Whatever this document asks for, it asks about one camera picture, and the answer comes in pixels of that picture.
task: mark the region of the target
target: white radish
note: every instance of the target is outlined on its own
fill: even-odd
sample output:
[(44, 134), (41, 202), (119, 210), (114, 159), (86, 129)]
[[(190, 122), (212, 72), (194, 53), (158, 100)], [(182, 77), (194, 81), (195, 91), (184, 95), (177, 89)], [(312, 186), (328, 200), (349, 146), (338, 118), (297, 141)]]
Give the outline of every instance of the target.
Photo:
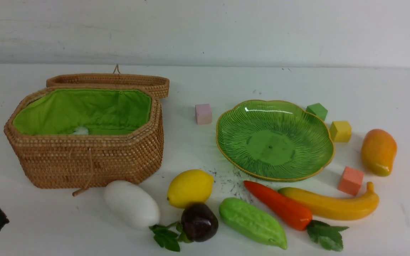
[(104, 189), (104, 200), (114, 214), (137, 230), (149, 230), (161, 219), (156, 201), (139, 186), (116, 180)]

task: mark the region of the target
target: green fabric lining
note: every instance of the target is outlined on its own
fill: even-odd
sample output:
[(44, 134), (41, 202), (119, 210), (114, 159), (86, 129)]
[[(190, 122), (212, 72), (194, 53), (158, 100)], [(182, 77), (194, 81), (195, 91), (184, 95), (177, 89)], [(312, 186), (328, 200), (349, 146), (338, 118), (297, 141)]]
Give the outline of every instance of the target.
[(138, 90), (58, 89), (30, 103), (13, 121), (26, 135), (71, 134), (78, 126), (90, 135), (122, 135), (149, 120), (151, 97)]

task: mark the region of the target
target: green cube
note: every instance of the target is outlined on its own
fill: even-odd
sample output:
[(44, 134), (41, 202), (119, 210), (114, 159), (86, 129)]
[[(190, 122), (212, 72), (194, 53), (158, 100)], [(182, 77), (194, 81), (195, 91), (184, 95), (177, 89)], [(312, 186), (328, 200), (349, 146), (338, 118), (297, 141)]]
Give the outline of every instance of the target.
[(312, 104), (306, 107), (306, 112), (316, 115), (322, 121), (325, 121), (328, 110), (320, 103)]

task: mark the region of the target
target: wicker basket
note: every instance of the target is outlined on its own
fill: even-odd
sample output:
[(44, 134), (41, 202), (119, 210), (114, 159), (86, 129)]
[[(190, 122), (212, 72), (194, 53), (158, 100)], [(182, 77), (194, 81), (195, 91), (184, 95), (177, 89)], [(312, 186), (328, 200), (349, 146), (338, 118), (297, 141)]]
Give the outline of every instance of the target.
[(147, 90), (158, 99), (169, 96), (169, 80), (159, 76), (90, 73), (61, 75), (47, 80), (47, 87), (74, 85), (75, 87), (86, 88), (90, 84), (133, 86), (136, 89)]
[(24, 135), (12, 124), (16, 115), (31, 102), (56, 89), (57, 85), (25, 97), (4, 126), (4, 133), (28, 179), (38, 188), (104, 187), (114, 180), (138, 184), (160, 167), (164, 151), (162, 109), (158, 98), (140, 86), (86, 84), (90, 89), (137, 89), (152, 98), (149, 121), (127, 135)]

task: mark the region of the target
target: toy mango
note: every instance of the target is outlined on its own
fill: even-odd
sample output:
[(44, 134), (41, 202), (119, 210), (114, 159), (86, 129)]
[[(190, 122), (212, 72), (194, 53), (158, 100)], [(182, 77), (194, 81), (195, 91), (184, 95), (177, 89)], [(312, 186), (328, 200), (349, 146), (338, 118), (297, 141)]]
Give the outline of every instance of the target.
[(395, 139), (386, 131), (373, 129), (363, 139), (361, 159), (363, 166), (377, 176), (389, 176), (397, 152)]

